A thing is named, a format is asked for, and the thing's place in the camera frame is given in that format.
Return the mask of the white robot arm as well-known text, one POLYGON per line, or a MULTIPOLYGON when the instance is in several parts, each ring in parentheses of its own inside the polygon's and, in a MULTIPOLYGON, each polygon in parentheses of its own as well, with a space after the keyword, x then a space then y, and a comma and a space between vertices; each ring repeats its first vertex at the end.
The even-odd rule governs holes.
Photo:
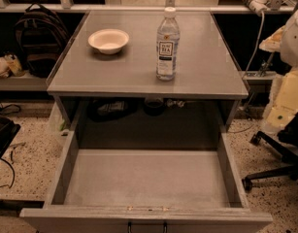
POLYGON ((269 103, 262 116, 261 128, 270 134, 283 130, 298 114, 298 9, 286 24, 263 40, 261 50, 278 52, 290 67, 272 82, 269 103))

